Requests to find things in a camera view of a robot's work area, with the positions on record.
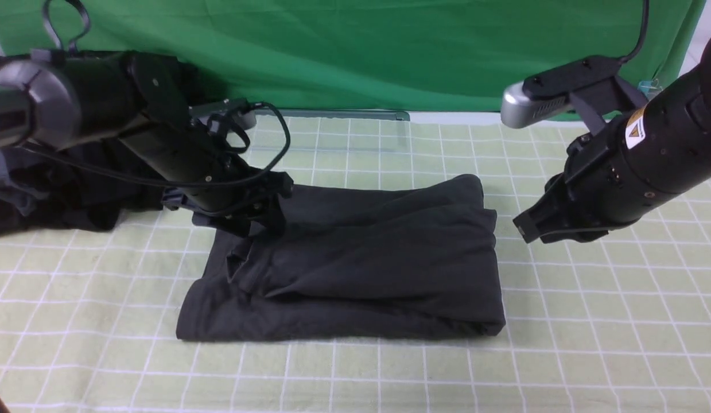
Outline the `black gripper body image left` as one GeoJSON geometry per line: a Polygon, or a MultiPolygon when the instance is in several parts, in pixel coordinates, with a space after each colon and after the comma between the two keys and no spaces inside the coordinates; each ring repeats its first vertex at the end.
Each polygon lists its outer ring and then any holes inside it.
{"type": "Polygon", "coordinates": [[[164,190],[163,206],[172,211],[191,211],[195,227],[248,237],[254,223],[274,233],[284,230],[286,220],[280,198],[293,195],[293,180],[285,172],[268,172],[242,188],[199,190],[193,198],[187,196],[188,192],[190,190],[164,190]]]}

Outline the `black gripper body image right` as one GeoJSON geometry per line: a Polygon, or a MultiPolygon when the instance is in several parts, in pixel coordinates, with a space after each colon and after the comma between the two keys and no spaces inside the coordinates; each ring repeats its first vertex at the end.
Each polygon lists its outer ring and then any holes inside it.
{"type": "Polygon", "coordinates": [[[549,178],[539,201],[513,219],[526,243],[558,241],[589,243],[609,235],[610,227],[586,216],[570,196],[562,173],[549,178]]]}

